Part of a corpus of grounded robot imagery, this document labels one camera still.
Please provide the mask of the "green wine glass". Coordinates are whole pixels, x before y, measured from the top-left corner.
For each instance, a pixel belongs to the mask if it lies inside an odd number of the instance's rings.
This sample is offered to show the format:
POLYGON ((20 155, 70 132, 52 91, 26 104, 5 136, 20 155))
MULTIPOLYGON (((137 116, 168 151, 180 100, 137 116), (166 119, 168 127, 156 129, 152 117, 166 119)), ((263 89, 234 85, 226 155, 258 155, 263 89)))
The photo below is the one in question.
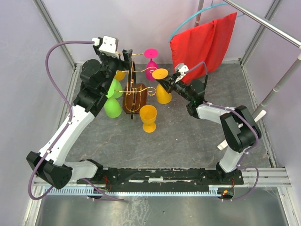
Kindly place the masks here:
POLYGON ((123 88, 122 88, 121 83, 118 80, 113 79, 111 86, 109 88, 108 94, 106 96, 107 96, 107 98, 117 99, 122 96, 122 91, 123 91, 123 88))
POLYGON ((105 113, 110 118, 117 118, 122 112, 122 108, 115 98, 108 98, 104 105, 105 113))

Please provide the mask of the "magenta wine glass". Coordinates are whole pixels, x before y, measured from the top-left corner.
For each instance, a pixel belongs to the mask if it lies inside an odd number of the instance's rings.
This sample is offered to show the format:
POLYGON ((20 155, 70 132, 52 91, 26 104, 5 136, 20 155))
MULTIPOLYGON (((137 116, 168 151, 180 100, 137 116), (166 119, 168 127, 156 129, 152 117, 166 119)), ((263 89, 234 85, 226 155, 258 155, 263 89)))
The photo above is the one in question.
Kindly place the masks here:
POLYGON ((154 81, 155 79, 153 78, 152 73, 158 68, 158 65, 153 59, 158 56, 158 51, 155 48, 149 48, 144 51, 143 55, 150 60, 145 68, 145 76, 148 80, 154 81))

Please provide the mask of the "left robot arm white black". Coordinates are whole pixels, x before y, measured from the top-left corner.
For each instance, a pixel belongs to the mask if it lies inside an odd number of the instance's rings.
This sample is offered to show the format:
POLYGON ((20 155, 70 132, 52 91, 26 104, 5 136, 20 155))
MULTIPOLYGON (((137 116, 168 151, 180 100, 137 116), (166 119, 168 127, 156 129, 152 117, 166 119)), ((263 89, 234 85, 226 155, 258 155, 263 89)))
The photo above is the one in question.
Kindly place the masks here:
POLYGON ((80 91, 73 101, 65 122, 39 152, 30 152, 26 159, 33 173, 56 189, 70 181, 88 178, 102 182, 102 165, 92 159, 66 162, 66 157, 82 131, 100 113, 108 99, 109 89, 117 71, 131 69, 132 49, 115 57, 97 51, 99 59, 87 60, 80 73, 80 91))

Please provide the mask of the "orange wine glass front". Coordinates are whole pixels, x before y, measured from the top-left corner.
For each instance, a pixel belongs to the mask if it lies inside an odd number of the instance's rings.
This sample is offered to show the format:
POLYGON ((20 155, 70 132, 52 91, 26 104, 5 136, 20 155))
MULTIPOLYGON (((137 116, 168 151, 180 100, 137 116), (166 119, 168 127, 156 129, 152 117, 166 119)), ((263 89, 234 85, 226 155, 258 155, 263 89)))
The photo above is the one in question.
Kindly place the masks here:
MULTIPOLYGON (((156 80, 162 80, 168 76, 168 70, 164 68, 156 69, 152 76, 156 80)), ((157 101, 160 104, 168 104, 172 100, 172 94, 167 93, 163 86, 159 83, 156 88, 157 101)))

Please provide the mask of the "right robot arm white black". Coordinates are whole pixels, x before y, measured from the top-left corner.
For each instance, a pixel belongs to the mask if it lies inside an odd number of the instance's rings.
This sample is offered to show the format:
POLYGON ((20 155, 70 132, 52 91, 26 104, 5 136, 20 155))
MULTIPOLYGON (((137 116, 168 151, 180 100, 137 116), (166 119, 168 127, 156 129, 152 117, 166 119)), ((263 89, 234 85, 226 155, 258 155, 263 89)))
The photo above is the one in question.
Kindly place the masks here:
POLYGON ((261 131, 248 108, 214 105, 205 100, 206 82, 193 80, 190 84, 166 77, 156 80, 167 93, 176 92, 188 101, 186 105, 190 116, 218 123, 222 126, 228 144, 222 159, 217 163, 215 178, 226 184, 238 170, 242 158, 254 148, 261 138, 261 131))

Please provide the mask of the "gold wine glass rack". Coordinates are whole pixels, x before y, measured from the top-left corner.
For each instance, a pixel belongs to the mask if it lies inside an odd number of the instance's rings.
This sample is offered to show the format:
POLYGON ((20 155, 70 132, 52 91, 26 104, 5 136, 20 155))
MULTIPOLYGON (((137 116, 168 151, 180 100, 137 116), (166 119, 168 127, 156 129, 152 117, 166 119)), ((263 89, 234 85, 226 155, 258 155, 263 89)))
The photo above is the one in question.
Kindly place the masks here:
POLYGON ((146 105, 147 95, 153 96, 156 93, 155 88, 148 88, 143 83, 137 83, 136 74, 144 72, 144 70, 137 71, 134 61, 134 53, 132 54, 132 69, 127 71, 127 83, 123 94, 123 110, 133 119, 135 114, 138 114, 140 109, 146 105))

